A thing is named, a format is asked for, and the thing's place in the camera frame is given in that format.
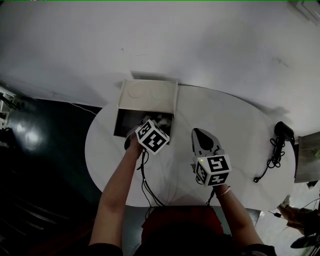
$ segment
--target bracelet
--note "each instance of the bracelet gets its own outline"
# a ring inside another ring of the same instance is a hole
[[[229,187],[228,187],[228,189],[227,189],[226,191],[224,191],[221,195],[217,196],[216,198],[218,199],[218,198],[220,198],[220,197],[224,196],[226,193],[228,193],[228,192],[229,192],[229,190],[230,190],[230,189],[231,189],[231,187],[229,186]]]

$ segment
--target shoe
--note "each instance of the shoe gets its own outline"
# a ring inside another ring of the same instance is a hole
[[[280,204],[280,206],[286,208],[288,205],[290,205],[290,195],[288,194],[286,198],[283,200],[283,202]]]

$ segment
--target black sleeve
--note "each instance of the black sleeve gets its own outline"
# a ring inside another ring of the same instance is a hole
[[[123,256],[122,250],[113,244],[95,243],[87,247],[86,256]]]
[[[251,244],[241,251],[241,256],[277,256],[273,246]]]

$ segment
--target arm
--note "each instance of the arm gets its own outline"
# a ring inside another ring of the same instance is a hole
[[[227,185],[215,188],[217,197],[228,189]],[[225,218],[229,224],[232,236],[237,245],[242,249],[253,244],[264,244],[258,236],[254,224],[243,205],[230,190],[218,198]]]
[[[130,147],[126,150],[100,198],[89,245],[106,243],[121,248],[126,201],[136,162],[142,151],[135,134],[130,139]]]

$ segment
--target white oval table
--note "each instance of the white oval table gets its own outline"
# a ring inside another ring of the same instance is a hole
[[[89,174],[103,191],[121,161],[125,150],[123,137],[113,136],[117,118],[118,95],[94,118],[85,142]],[[229,155],[232,172],[227,183],[244,207],[261,211],[274,209],[291,192],[294,184],[295,155],[289,142],[281,167],[268,169],[260,176],[271,157],[275,123],[249,103],[229,94],[195,86],[179,86],[170,144],[157,155],[149,154],[145,177],[153,193],[168,206],[206,205],[211,187],[197,184],[193,173],[191,132],[204,129],[218,138]],[[148,207],[142,190],[142,175],[136,170],[126,204]],[[216,196],[211,205],[219,206]]]

